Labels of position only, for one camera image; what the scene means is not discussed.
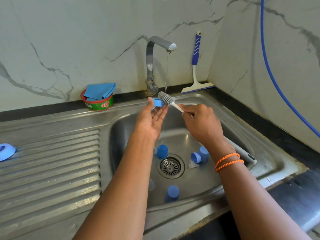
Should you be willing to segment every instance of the orange bracelet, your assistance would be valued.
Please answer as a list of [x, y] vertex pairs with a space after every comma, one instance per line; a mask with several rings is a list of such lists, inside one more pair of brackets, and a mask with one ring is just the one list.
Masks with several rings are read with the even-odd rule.
[[[220, 164], [223, 160], [225, 160], [226, 158], [228, 158], [228, 157], [230, 157], [230, 156], [238, 156], [238, 157], [239, 157], [239, 160], [231, 161], [231, 162], [228, 162], [228, 163], [222, 165], [221, 167], [218, 167], [219, 164]], [[233, 164], [233, 163], [238, 163], [238, 162], [244, 163], [244, 160], [241, 160], [241, 159], [240, 159], [240, 155], [239, 155], [238, 153], [228, 154], [228, 155], [222, 157], [222, 158], [216, 163], [216, 165], [215, 165], [215, 171], [216, 171], [216, 173], [218, 173], [218, 172], [219, 172], [221, 169], [223, 169], [224, 167], [226, 167], [226, 166], [228, 166], [228, 165], [230, 165], [230, 164]]]

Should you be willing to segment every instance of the green container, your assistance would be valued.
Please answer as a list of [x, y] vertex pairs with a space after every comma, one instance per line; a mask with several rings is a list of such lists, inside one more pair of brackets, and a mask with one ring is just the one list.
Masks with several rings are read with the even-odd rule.
[[83, 96], [86, 89], [81, 93], [81, 99], [84, 101], [86, 106], [93, 111], [103, 111], [110, 108], [113, 105], [113, 94], [110, 97], [99, 100], [99, 101], [88, 101], [87, 98]]

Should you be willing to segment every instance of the hand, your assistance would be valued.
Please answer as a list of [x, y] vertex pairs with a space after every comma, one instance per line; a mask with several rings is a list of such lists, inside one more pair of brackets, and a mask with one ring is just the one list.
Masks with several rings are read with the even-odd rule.
[[233, 145], [223, 136], [221, 123], [211, 107], [204, 104], [179, 106], [185, 111], [182, 117], [191, 135], [206, 147], [215, 162], [227, 154], [236, 152]]
[[147, 133], [155, 142], [160, 136], [161, 126], [168, 112], [168, 107], [167, 105], [164, 105], [161, 108], [156, 107], [153, 111], [152, 108], [153, 99], [149, 97], [147, 105], [142, 109], [137, 117], [134, 130], [142, 134]]

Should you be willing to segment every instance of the running water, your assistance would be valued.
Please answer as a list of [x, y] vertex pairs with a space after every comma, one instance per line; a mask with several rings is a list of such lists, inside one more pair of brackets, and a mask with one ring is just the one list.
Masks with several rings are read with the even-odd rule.
[[168, 63], [169, 63], [169, 54], [170, 52], [167, 52], [167, 74], [166, 74], [166, 77], [165, 77], [165, 80], [164, 80], [164, 85], [165, 85], [165, 89], [164, 89], [164, 92], [167, 93], [167, 79], [168, 79]]

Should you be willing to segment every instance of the forearm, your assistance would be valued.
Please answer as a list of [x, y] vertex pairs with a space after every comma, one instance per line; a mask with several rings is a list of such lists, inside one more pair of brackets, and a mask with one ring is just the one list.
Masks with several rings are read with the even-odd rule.
[[[234, 152], [226, 147], [220, 150], [225, 155]], [[209, 153], [215, 163], [225, 156], [217, 157], [216, 150]], [[231, 156], [220, 166], [237, 159]], [[228, 165], [219, 175], [241, 239], [309, 239], [243, 163]]]
[[142, 239], [153, 147], [142, 133], [130, 136], [116, 173], [74, 239]]

